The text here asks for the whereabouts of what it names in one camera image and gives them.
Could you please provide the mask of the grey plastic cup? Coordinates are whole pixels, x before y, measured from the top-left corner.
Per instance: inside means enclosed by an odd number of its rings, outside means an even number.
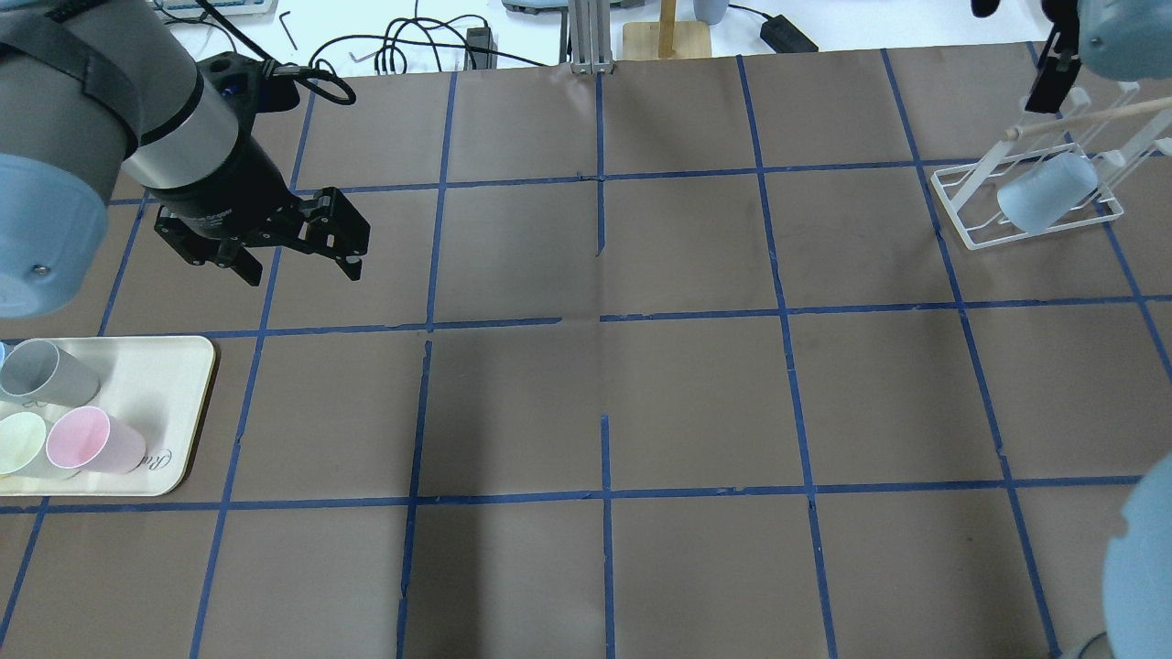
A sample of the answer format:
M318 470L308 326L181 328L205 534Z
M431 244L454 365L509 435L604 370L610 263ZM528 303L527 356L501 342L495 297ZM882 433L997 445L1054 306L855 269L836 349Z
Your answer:
M47 340L27 340L11 349L1 367L4 402L88 405L101 389L96 371Z

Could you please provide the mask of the light blue plastic cup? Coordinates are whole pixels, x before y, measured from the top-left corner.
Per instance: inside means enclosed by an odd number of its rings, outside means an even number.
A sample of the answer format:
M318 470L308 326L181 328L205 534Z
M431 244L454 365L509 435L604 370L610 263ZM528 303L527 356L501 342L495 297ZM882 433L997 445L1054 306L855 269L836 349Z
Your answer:
M1026 235L1049 230L1101 185L1101 175L1084 155L1059 152L999 188L1000 212Z

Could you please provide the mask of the blue cup on desk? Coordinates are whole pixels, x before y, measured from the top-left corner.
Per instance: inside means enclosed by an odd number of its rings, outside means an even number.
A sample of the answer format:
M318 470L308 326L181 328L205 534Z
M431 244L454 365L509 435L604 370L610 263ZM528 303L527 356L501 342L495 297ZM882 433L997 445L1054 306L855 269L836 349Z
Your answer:
M724 19L729 4L729 0L694 0L691 1L691 13L700 22L715 26Z

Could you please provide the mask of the pale green plastic cup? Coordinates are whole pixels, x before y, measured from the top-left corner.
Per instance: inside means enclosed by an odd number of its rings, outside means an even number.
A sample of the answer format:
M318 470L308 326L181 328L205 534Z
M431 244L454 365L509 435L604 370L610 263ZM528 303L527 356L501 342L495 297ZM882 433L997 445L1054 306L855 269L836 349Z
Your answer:
M55 466L46 453L50 422L32 412L20 412L1 421L1 475L64 480L74 471Z

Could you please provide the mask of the black power adapter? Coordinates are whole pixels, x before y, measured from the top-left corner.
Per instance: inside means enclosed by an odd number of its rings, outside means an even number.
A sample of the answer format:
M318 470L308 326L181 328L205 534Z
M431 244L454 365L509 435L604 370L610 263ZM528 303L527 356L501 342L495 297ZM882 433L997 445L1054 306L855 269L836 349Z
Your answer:
M761 40L775 53L817 53L819 46L786 16L769 16L759 26Z

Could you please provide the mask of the cream plastic tray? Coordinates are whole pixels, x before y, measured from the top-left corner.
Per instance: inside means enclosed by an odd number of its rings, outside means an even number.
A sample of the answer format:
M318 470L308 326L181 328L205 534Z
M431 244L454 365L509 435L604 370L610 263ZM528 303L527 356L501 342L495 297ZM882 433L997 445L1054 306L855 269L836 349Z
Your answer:
M132 469L89 467L67 478L4 475L4 498L33 496L155 497L171 492L188 470L218 361L216 346L198 335L53 338L101 379L91 400L114 421L144 439L131 449Z

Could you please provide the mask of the aluminium frame post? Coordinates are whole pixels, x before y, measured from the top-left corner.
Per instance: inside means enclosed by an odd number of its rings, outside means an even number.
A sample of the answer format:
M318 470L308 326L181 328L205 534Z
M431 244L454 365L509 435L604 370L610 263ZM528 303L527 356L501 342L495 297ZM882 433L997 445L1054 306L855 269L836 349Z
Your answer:
M568 1L568 64L575 75L613 70L611 1Z

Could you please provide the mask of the wooden mug tree stand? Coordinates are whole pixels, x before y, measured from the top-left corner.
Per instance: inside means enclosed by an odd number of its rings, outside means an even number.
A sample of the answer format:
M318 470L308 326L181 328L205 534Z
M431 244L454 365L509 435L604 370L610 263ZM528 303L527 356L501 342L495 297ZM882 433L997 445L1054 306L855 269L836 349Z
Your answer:
M677 18L677 1L661 1L657 20L624 23L620 38L621 61L682 61L713 56L709 25Z

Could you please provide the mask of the pink plastic cup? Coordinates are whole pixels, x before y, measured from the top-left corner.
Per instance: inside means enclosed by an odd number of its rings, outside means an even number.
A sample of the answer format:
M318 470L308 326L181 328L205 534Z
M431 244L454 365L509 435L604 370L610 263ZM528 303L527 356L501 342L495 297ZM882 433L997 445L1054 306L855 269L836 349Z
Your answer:
M45 447L54 466L96 474L128 474L146 455L146 439L100 407L79 407L59 417Z

